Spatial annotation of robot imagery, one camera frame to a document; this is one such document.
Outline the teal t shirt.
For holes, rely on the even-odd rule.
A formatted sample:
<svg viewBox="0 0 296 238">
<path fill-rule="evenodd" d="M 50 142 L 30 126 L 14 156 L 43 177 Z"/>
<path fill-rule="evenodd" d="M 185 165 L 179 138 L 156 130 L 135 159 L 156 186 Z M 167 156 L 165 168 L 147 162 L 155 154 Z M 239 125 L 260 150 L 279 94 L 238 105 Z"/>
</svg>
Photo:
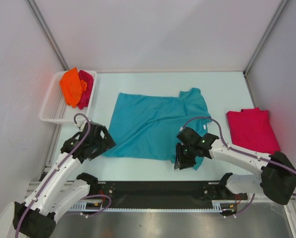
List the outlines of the teal t shirt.
<svg viewBox="0 0 296 238">
<path fill-rule="evenodd" d="M 188 122 L 204 135 L 210 117 L 198 88 L 181 91 L 177 97 L 120 93 L 109 126 L 116 145 L 104 156 L 174 163 L 180 128 Z"/>
</svg>

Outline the white perforated plastic basket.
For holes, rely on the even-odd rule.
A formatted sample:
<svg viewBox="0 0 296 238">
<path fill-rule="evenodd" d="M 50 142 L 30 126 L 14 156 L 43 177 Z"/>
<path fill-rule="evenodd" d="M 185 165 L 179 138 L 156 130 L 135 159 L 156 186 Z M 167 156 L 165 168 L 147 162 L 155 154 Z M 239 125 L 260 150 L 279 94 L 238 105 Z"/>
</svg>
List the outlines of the white perforated plastic basket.
<svg viewBox="0 0 296 238">
<path fill-rule="evenodd" d="M 97 72 L 92 70 L 86 71 L 93 77 L 94 82 L 88 106 L 84 107 L 82 110 L 78 107 L 73 108 L 65 102 L 65 98 L 60 87 L 60 80 L 66 72 L 67 71 L 60 71 L 54 74 L 39 113 L 41 121 L 52 122 L 55 124 L 65 124 L 73 122 L 74 115 L 77 113 L 89 116 L 96 87 Z"/>
</svg>

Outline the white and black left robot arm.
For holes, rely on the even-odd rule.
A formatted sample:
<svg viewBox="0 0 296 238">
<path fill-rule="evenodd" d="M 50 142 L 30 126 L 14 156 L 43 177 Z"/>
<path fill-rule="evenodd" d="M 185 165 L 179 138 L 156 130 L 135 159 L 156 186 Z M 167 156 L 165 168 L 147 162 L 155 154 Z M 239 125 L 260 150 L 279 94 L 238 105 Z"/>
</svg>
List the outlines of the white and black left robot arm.
<svg viewBox="0 0 296 238">
<path fill-rule="evenodd" d="M 115 145 L 105 126 L 82 123 L 79 132 L 64 142 L 56 162 L 37 188 L 22 203 L 15 202 L 15 237 L 50 237 L 59 219 L 79 200 L 97 198 L 111 203 L 111 197 L 100 192 L 98 179 L 88 173 L 78 175 L 64 192 L 60 190 L 85 160 L 92 160 Z"/>
</svg>

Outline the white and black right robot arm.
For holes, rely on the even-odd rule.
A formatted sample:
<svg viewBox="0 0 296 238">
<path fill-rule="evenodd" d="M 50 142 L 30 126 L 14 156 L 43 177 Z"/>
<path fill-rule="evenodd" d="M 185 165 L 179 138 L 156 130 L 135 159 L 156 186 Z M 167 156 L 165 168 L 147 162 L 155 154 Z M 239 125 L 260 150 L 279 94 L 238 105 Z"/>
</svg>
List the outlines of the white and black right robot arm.
<svg viewBox="0 0 296 238">
<path fill-rule="evenodd" d="M 220 160 L 246 171 L 246 175 L 226 173 L 218 193 L 230 199 L 239 193 L 261 193 L 275 203 L 288 204 L 296 188 L 296 169 L 282 152 L 266 154 L 239 146 L 230 146 L 222 138 L 206 133 L 200 136 L 190 127 L 177 134 L 176 167 L 186 167 L 197 157 Z"/>
</svg>

